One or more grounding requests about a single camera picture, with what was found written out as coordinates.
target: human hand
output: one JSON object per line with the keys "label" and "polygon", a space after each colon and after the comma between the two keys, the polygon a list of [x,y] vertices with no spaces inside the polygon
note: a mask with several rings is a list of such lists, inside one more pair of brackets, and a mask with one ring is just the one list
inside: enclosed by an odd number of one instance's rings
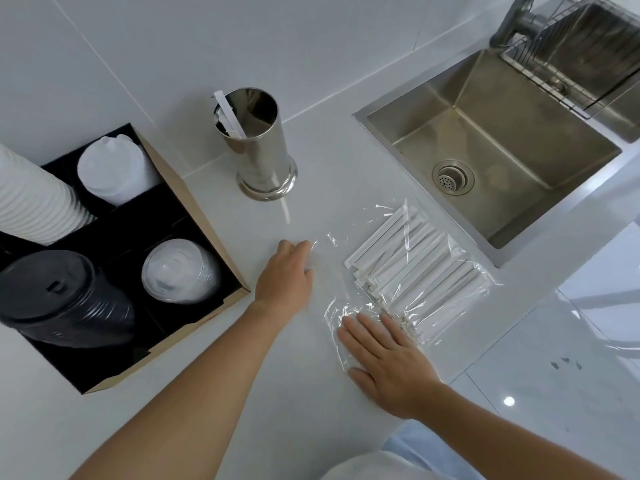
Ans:
{"label": "human hand", "polygon": [[435,369],[402,328],[386,315],[386,330],[365,314],[344,317],[338,338],[362,364],[349,377],[384,411],[416,419],[442,384]]}
{"label": "human hand", "polygon": [[305,271],[311,250],[309,241],[294,246],[280,241],[278,250],[264,268],[255,286],[255,304],[284,321],[291,320],[308,303],[314,282],[312,269]]}

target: sink drain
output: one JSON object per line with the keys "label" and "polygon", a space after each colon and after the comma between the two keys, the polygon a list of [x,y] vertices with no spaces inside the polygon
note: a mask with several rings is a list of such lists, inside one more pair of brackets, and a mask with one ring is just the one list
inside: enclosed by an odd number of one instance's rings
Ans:
{"label": "sink drain", "polygon": [[462,162],[445,160],[433,169],[433,181],[439,190],[449,195],[466,194],[474,186],[471,169]]}

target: floor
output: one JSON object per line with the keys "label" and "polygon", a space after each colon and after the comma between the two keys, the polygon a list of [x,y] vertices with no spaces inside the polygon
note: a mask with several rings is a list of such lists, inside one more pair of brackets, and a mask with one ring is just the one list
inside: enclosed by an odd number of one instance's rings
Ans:
{"label": "floor", "polygon": [[640,226],[624,229],[452,386],[640,479]]}

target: plastic bag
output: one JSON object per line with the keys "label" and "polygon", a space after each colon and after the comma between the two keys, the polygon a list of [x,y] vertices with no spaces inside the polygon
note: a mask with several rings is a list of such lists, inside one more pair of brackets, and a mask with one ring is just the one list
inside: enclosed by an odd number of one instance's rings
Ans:
{"label": "plastic bag", "polygon": [[[362,219],[371,217],[371,209],[363,210]],[[348,235],[331,233],[312,248],[314,300],[325,310],[345,370],[356,362],[336,338],[343,316],[363,312],[379,318],[384,312],[424,351],[496,284],[418,204],[405,200],[376,210],[367,222],[354,218],[354,226],[378,224],[375,233],[365,233],[368,239],[352,231],[362,241],[355,252],[347,254],[354,247]]]}

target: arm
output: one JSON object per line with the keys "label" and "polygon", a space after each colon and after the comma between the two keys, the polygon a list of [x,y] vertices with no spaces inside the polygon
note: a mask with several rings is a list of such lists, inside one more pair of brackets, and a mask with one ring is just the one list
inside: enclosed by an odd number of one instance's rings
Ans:
{"label": "arm", "polygon": [[382,323],[387,330],[366,315],[344,318],[338,336],[366,369],[351,369],[349,376],[385,411],[430,428],[485,478],[616,478],[466,400],[442,384],[391,318],[382,316]]}
{"label": "arm", "polygon": [[107,440],[71,477],[215,477],[264,356],[304,307],[313,273],[311,245],[281,241],[258,279],[255,301],[202,355]]}

